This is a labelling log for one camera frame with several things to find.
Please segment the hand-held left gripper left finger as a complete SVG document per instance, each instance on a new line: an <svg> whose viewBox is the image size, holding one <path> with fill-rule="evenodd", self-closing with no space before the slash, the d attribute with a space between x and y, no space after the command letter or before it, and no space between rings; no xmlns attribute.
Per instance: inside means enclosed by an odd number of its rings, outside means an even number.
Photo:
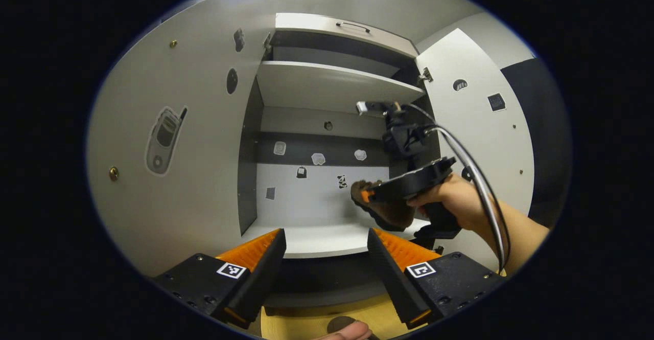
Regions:
<svg viewBox="0 0 654 340"><path fill-rule="evenodd" d="M284 229L274 229L219 256L196 253L153 282L187 306L247 329L275 284L286 249Z"/></svg>

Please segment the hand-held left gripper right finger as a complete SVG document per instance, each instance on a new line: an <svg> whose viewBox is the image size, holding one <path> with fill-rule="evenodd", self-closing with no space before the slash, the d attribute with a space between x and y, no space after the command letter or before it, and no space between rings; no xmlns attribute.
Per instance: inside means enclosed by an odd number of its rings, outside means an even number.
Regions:
<svg viewBox="0 0 654 340"><path fill-rule="evenodd" d="M368 230L367 251L409 330L452 316L504 283L504 277L463 253L440 255L381 229Z"/></svg>

